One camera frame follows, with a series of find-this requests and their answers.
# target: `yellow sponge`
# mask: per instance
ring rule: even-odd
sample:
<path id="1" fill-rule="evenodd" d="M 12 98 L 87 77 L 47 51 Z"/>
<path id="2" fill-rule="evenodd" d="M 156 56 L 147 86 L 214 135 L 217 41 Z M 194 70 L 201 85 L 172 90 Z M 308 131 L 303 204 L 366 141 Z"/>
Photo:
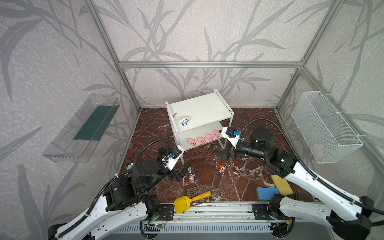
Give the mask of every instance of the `yellow sponge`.
<path id="1" fill-rule="evenodd" d="M 292 188 L 285 178 L 281 178 L 278 175 L 271 175 L 271 178 L 275 186 L 279 189 L 281 195 L 288 196 L 293 194 Z"/>

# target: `marble floor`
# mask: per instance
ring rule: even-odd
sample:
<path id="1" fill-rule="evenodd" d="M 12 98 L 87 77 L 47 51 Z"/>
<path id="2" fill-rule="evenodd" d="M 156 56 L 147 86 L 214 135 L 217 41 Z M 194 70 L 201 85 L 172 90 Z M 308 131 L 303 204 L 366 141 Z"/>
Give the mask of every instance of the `marble floor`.
<path id="1" fill-rule="evenodd" d="M 239 130 L 248 121 L 258 117 L 269 118 L 280 125 L 273 108 L 232 108 L 232 110 L 234 111 L 232 126 L 237 127 Z M 222 121 L 223 126 L 227 126 L 228 123 L 229 120 Z M 257 127 L 268 128 L 276 136 L 276 147 L 291 152 L 290 147 L 279 131 L 272 124 L 265 121 L 257 121 L 249 125 L 244 134 L 245 138 L 249 139 L 251 132 Z M 175 145 L 167 110 L 143 109 L 120 172 L 127 169 L 127 166 L 133 162 L 134 157 L 143 146 L 158 137 L 167 138 L 170 146 Z M 158 142 L 152 145 L 144 152 L 141 160 L 144 158 L 156 159 L 157 151 L 163 144 Z M 271 173 L 263 167 L 262 161 L 239 154 L 235 161 L 229 160 L 228 163 L 225 163 L 212 152 L 213 149 L 221 149 L 217 141 L 184 153 L 185 164 L 192 162 L 191 168 L 193 173 L 196 174 L 194 181 L 190 180 L 189 174 L 180 182 L 177 180 L 171 181 L 167 177 L 154 189 L 152 194 L 156 195 L 160 202 L 173 202 L 176 198 L 187 195 L 187 189 L 192 187 L 202 185 L 206 189 L 212 189 L 222 186 L 224 190 L 213 193 L 209 201 L 247 202 L 258 201 L 256 194 L 258 186 L 273 186 L 270 177 Z M 227 167 L 223 173 L 218 171 L 221 164 L 225 164 Z M 181 161 L 176 164 L 175 168 L 177 170 L 183 168 Z M 312 200 L 312 196 L 299 186 L 293 183 L 290 183 L 290 186 L 294 192 L 300 193 L 301 200 Z"/>

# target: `transparent plastic box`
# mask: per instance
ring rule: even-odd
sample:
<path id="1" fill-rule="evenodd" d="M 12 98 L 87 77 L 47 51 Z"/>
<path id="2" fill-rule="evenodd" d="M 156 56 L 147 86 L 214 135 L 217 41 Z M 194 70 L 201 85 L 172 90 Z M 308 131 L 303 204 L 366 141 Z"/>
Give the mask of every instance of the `transparent plastic box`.
<path id="1" fill-rule="evenodd" d="M 110 107 L 104 107 L 102 114 L 93 115 L 99 106 Z M 43 156 L 54 162 L 88 162 L 119 106 L 116 97 L 91 94 L 44 150 Z M 87 122 L 91 116 L 97 121 Z M 86 123 L 93 131 L 83 128 Z"/>

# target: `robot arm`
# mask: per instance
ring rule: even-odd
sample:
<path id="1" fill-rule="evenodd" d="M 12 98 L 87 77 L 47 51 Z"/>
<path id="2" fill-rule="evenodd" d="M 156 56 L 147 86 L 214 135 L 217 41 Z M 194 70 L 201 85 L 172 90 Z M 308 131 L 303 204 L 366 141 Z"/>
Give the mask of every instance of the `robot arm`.
<path id="1" fill-rule="evenodd" d="M 366 239 L 371 229 L 369 216 L 372 212 L 362 209 L 356 203 L 373 208 L 373 200 L 350 194 L 307 170 L 294 155 L 275 148 L 275 137 L 267 129 L 254 130 L 250 142 L 244 141 L 242 133 L 234 127 L 224 127 L 221 134 L 232 144 L 225 152 L 214 151 L 223 160 L 235 160 L 238 153 L 259 158 L 273 174 L 297 184 L 323 203 L 301 202 L 276 194 L 269 204 L 271 216 L 285 215 L 316 222 L 333 228 L 337 235 L 346 240 Z M 337 191 L 352 201 L 346 200 Z"/>
<path id="2" fill-rule="evenodd" d="M 155 196 L 147 194 L 167 176 L 182 180 L 189 164 L 180 172 L 174 166 L 183 153 L 180 145 L 171 148 L 168 155 L 161 148 L 157 160 L 145 159 L 133 165 L 105 187 L 89 214 L 87 209 L 67 224 L 51 226 L 50 239 L 102 239 L 130 223 L 158 216 L 161 205 Z"/>

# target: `wallpaper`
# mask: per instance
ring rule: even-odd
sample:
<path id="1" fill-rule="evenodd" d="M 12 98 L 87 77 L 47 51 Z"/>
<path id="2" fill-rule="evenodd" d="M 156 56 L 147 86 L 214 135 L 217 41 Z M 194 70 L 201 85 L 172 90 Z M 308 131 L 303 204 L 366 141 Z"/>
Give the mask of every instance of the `wallpaper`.
<path id="1" fill-rule="evenodd" d="M 299 61 L 331 0 L 95 0 L 120 61 Z M 231 106 L 276 106 L 293 70 L 125 69 L 143 107 L 218 89 Z"/>
<path id="2" fill-rule="evenodd" d="M 46 240 L 118 171 L 138 112 L 82 1 L 1 0 L 0 64 L 0 239 Z M 121 106 L 90 160 L 42 156 L 91 93 Z"/>
<path id="3" fill-rule="evenodd" d="M 169 103 L 219 90 L 230 106 L 274 107 L 293 74 L 291 68 L 138 68 L 126 71 L 141 106 Z M 225 81 L 220 75 L 231 75 Z"/>
<path id="4" fill-rule="evenodd" d="M 298 151 L 305 164 L 320 176 L 329 180 L 336 186 L 357 196 L 368 196 L 375 201 L 375 207 L 384 209 L 384 177 L 377 171 L 371 161 L 365 156 L 362 149 L 354 151 L 341 162 L 319 164 L 314 158 L 311 149 L 305 142 L 303 135 L 292 118 L 291 112 L 296 106 L 302 92 L 315 91 L 306 78 L 299 76 L 286 101 L 279 110 L 284 129 L 289 139 Z M 383 217 L 373 213 L 371 220 L 382 220 Z M 372 227 L 368 240 L 381 239 L 384 228 Z"/>
<path id="5" fill-rule="evenodd" d="M 384 1 L 354 3 L 343 4 L 306 68 L 384 156 Z"/>

